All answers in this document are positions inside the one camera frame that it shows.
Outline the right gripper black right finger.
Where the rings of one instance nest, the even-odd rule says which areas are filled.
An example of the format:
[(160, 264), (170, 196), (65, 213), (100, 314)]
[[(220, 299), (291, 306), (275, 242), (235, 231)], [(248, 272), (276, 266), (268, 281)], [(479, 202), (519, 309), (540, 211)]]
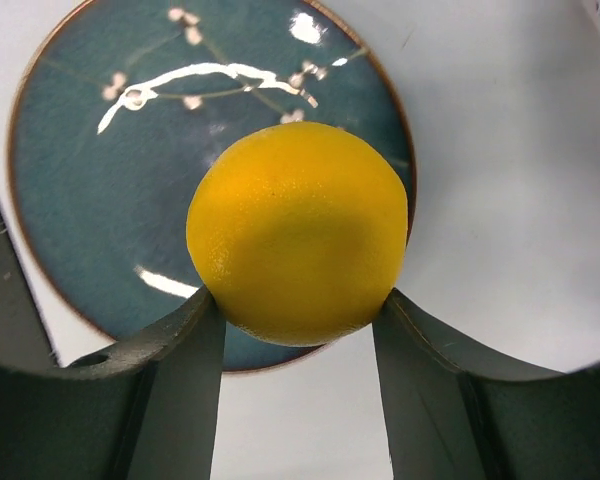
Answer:
[(600, 479), (600, 362), (515, 359), (398, 290), (373, 335), (395, 478)]

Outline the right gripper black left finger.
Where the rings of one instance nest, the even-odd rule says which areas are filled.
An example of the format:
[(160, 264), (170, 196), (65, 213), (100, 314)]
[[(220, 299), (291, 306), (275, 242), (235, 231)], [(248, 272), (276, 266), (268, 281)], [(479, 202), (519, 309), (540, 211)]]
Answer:
[(0, 365), (0, 479), (206, 479), (225, 322), (198, 290), (66, 368)]

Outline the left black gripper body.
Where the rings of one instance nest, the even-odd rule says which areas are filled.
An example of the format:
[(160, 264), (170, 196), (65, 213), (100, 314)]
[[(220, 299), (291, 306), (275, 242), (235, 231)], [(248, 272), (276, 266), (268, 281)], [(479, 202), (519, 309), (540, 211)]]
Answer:
[(0, 208), (0, 364), (51, 368), (55, 354)]

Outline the yellow fake lemon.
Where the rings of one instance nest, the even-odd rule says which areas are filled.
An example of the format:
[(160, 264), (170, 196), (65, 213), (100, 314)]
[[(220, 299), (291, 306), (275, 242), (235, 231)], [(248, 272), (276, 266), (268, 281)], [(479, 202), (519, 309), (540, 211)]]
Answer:
[(317, 346), (378, 315), (402, 267), (405, 187), (368, 143), (294, 122), (230, 146), (197, 187), (186, 243), (228, 320), (283, 346)]

